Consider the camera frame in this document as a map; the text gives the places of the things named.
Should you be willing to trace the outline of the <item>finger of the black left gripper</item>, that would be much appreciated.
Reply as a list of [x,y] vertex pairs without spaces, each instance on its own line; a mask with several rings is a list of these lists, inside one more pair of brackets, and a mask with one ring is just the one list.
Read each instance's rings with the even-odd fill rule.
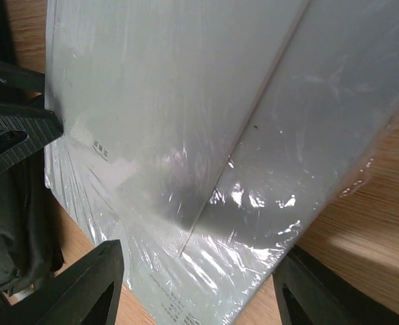
[[0,61],[0,85],[44,93],[45,74]]
[[0,103],[0,173],[43,149],[63,133],[55,113]]

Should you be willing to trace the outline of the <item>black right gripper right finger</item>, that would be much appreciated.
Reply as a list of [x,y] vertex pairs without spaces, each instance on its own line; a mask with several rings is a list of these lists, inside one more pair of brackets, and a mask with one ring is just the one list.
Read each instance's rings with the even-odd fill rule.
[[399,315],[298,246],[273,272],[282,324],[399,324]]

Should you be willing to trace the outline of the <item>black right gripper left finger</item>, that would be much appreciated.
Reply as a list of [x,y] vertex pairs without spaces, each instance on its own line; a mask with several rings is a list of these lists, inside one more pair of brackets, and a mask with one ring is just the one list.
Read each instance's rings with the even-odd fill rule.
[[105,241],[44,287],[1,310],[0,324],[114,324],[123,274],[120,241]]

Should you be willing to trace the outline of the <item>black backpack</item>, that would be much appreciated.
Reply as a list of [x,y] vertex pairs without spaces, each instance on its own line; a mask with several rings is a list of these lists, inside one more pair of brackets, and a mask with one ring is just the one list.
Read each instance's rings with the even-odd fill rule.
[[[4,1],[0,1],[0,61],[18,66]],[[0,85],[0,103],[44,107],[44,93]],[[0,293],[42,282],[63,263],[45,206],[44,148],[0,173]]]

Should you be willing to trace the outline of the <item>grey notebook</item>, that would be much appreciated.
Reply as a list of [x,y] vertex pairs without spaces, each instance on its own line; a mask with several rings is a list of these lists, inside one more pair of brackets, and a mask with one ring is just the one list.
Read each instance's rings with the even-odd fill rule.
[[399,1],[49,1],[45,180],[158,324],[230,324],[399,109]]

